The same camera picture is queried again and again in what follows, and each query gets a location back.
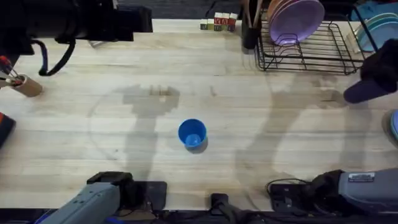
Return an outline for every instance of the black wire dish rack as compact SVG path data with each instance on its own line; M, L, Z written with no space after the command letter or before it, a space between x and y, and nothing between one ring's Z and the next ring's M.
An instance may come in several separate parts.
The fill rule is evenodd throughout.
M360 23L376 51L376 44L368 28L364 25L364 20L355 6L350 7L357 13ZM364 59L369 55L362 51L354 52L355 46L353 45L357 44L357 48L359 46L358 39L354 34L356 26L352 26L352 22L346 15L328 14L326 12L325 18L338 18L339 22L322 22L314 34L301 42L297 40L297 36L294 34L284 35L289 36L289 42L293 43L284 46L276 45L271 40L269 24L265 20L265 15L266 9L262 11L261 35L256 47L258 66L264 71L305 70L349 75L356 73L361 68ZM349 34L352 41L347 40L348 33L343 35L339 25L346 26L346 30L352 33Z

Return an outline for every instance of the blue plastic cup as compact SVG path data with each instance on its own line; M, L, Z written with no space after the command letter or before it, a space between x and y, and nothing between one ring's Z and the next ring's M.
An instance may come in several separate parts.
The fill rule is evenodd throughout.
M178 129L178 137L187 149L198 149L206 140L206 126L198 119L185 120Z

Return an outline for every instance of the cardboard tube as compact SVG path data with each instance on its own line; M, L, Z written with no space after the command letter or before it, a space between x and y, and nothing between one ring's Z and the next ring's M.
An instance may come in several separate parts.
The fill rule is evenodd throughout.
M19 86L12 86L11 88L27 97L35 97L41 94L43 87L40 84L38 84L36 81L26 75L21 74L20 77L23 77L24 79L23 84Z

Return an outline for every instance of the purple plate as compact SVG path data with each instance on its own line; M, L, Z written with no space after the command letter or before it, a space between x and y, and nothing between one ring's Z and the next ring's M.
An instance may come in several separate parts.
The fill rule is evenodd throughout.
M296 44L312 35L322 23L325 8L317 0L299 0L281 9L269 25L277 45Z

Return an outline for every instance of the wooden tabletop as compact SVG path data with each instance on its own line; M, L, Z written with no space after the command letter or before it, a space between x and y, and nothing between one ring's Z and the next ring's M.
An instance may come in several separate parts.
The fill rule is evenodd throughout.
M168 209L205 208L224 192L236 206L268 210L270 180L396 167L381 128L396 95L347 105L341 94L358 74L264 73L242 53L239 32L189 20L155 20L154 30L96 49L79 41L49 78L37 74L40 54L21 57L16 70L45 92L0 91L0 111L17 121L0 149L0 207L58 208L92 175L120 170L166 181ZM45 43L52 66L66 46ZM206 124L201 154L178 139L187 118Z

